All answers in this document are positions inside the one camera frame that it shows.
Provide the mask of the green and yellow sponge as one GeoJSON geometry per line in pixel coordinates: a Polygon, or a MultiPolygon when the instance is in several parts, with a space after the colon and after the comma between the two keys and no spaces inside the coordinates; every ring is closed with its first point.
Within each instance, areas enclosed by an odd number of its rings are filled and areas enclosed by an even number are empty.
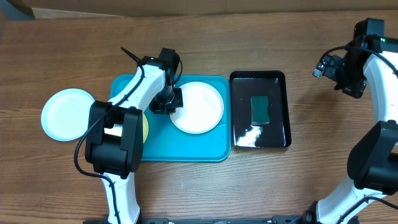
{"type": "Polygon", "coordinates": [[[268,113],[269,99],[267,96],[251,97],[251,123],[263,125],[270,122],[268,113]]]}

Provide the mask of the black water tray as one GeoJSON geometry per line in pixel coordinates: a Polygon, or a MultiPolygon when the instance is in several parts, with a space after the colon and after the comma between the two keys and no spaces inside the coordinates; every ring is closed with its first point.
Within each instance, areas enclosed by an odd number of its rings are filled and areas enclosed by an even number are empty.
{"type": "Polygon", "coordinates": [[[289,147],[292,137],[284,73],[235,71],[229,76],[229,84],[233,145],[241,149],[289,147]],[[268,124],[251,123],[252,96],[268,97],[268,124]]]}

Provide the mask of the yellow plate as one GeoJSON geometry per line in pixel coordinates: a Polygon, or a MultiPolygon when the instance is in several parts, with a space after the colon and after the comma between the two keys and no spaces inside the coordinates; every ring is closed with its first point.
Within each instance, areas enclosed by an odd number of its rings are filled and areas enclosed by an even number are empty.
{"type": "Polygon", "coordinates": [[[143,142],[145,142],[149,134],[149,123],[145,114],[142,115],[142,127],[143,127],[143,142]]]}

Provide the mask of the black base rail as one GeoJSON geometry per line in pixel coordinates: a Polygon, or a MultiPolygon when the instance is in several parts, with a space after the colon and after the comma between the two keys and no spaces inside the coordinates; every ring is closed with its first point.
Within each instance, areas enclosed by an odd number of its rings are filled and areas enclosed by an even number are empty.
{"type": "Polygon", "coordinates": [[[186,219],[168,220],[166,218],[147,218],[138,220],[141,224],[292,224],[300,223],[301,216],[298,215],[276,215],[272,218],[256,219],[225,219],[225,220],[205,220],[205,219],[186,219]]]}

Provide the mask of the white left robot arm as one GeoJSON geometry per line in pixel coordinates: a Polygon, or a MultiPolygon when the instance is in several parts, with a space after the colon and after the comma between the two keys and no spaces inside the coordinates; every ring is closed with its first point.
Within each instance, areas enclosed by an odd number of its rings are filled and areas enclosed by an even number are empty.
{"type": "Polygon", "coordinates": [[[135,196],[134,173],[144,149],[144,112],[172,114],[183,106],[180,88],[182,62],[172,49],[158,57],[126,54],[137,63],[137,71],[125,88],[109,101],[95,101],[88,129],[77,146],[85,146],[85,159],[92,164],[92,177],[100,178],[108,200],[104,223],[137,223],[141,209],[135,196]]]}

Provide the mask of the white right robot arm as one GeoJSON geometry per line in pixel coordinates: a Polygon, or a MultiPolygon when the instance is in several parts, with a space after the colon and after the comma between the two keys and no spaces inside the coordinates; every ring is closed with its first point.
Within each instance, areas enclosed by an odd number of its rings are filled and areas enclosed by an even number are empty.
{"type": "Polygon", "coordinates": [[[332,48],[313,71],[356,99],[370,87],[374,125],[352,148],[342,183],[294,223],[358,223],[357,214],[373,202],[397,208],[384,199],[397,192],[397,39],[384,31],[382,19],[358,22],[353,39],[342,46],[345,55],[337,56],[332,48]]]}

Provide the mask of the white plate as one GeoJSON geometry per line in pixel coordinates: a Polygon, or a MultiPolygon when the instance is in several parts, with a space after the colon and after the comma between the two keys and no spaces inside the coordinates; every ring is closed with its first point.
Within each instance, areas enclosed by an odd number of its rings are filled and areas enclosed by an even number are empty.
{"type": "Polygon", "coordinates": [[[189,82],[180,88],[183,107],[170,115],[173,124],[188,134],[202,134],[213,129],[224,112],[224,102],[218,90],[203,82],[189,82]]]}

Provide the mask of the teal plastic tray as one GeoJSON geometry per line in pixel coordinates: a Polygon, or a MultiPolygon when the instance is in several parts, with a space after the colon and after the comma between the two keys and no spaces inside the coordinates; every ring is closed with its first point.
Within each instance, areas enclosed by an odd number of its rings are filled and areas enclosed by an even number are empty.
{"type": "Polygon", "coordinates": [[[164,114],[146,109],[149,134],[144,143],[142,160],[146,162],[221,162],[231,152],[231,107],[229,81],[215,75],[184,75],[177,86],[188,82],[203,82],[221,95],[224,112],[212,130],[202,134],[188,134],[179,130],[164,114]]]}

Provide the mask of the light blue plate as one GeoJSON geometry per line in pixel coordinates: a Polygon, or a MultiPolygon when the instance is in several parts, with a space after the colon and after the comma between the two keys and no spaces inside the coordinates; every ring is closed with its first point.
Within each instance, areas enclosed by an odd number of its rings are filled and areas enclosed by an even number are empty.
{"type": "Polygon", "coordinates": [[[72,141],[88,129],[88,118],[94,98],[85,90],[69,88],[54,94],[44,105],[42,129],[56,141],[72,141]]]}

